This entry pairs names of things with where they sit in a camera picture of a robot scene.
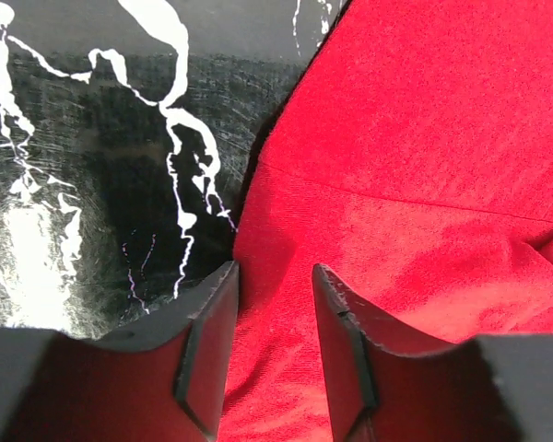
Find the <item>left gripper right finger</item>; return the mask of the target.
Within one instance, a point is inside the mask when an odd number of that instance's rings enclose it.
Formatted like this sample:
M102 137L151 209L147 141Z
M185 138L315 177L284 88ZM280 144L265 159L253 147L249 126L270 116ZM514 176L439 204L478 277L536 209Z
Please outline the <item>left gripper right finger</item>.
M312 290L336 441L553 441L553 334L445 342L316 265Z

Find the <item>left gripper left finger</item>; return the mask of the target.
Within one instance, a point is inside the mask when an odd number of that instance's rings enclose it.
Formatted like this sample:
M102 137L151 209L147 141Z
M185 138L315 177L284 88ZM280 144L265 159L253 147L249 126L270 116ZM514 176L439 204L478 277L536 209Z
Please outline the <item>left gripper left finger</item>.
M98 340L0 328L0 441L213 441L239 267Z

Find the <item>dark red t shirt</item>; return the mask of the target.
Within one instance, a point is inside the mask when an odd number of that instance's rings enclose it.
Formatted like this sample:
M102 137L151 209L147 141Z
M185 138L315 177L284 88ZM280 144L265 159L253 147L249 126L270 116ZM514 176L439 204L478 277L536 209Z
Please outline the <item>dark red t shirt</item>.
M253 175L219 437L331 436L311 272L451 342L553 332L553 1L352 1Z

